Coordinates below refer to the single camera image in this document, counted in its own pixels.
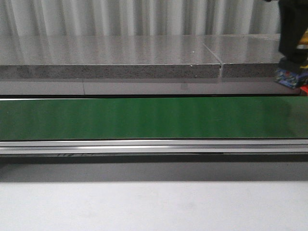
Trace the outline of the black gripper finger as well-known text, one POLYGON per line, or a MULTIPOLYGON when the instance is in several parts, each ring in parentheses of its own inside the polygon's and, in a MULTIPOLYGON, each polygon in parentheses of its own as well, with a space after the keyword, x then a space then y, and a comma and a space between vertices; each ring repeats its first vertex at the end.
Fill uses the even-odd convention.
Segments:
POLYGON ((307 49, 297 46, 308 28, 308 2, 306 0, 278 1, 281 19, 279 52, 290 62, 302 64, 307 60, 307 49))

